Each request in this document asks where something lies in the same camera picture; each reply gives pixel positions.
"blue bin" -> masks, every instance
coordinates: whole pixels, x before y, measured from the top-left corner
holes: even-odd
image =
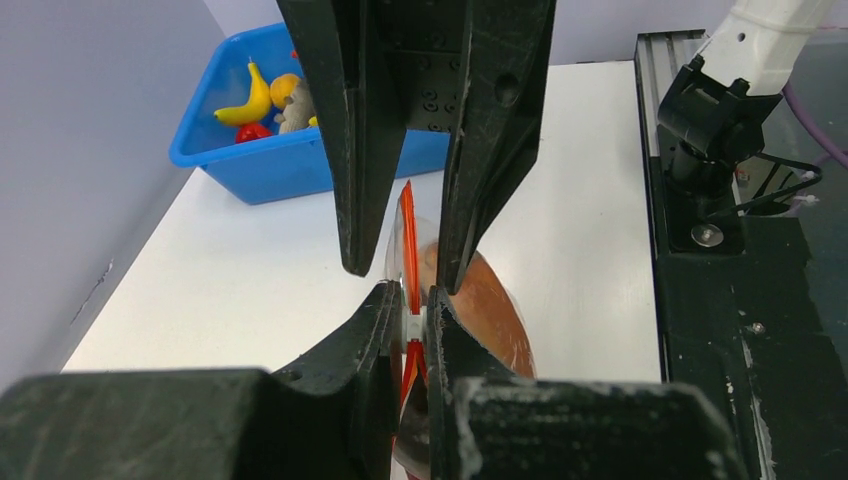
[[[269,84],[284,73],[303,76],[292,58],[285,24],[244,32],[225,40],[212,56],[186,108],[169,149],[174,165],[200,167],[245,203],[282,200],[333,189],[327,154],[317,128],[236,144],[238,129],[221,125],[213,112],[241,105],[250,91],[247,63],[252,59]],[[271,113],[263,124],[276,131]],[[411,130],[397,176],[440,170],[449,135]]]

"wall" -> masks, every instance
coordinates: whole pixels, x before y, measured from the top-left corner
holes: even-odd
[[[229,36],[282,20],[275,0],[205,0]],[[636,35],[714,30],[735,0],[558,0],[551,63],[633,58]],[[848,26],[848,0],[838,0],[827,24]]]
[[[0,2],[0,391],[64,365],[182,186],[223,38],[201,0]]]

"yellow banana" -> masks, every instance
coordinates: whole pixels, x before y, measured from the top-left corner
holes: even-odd
[[[271,111],[271,92],[268,83],[259,73],[259,67],[250,62],[250,97],[240,107],[227,107],[215,110],[215,118],[228,127],[241,127],[262,120]]]

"white table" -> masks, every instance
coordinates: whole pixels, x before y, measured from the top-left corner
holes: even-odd
[[[551,68],[538,162],[480,244],[543,378],[660,379],[634,82],[631,62]],[[412,182],[416,212],[437,220],[441,174]],[[277,369],[365,298],[386,232],[357,278],[332,194],[251,207],[198,170],[65,370]]]

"brown object in bag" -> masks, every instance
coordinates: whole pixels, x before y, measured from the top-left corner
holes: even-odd
[[[425,295],[436,284],[437,259],[436,243],[419,256],[418,273]],[[504,365],[521,376],[536,376],[521,318],[492,267],[479,253],[474,253],[462,287],[451,296],[451,302],[462,325]]]

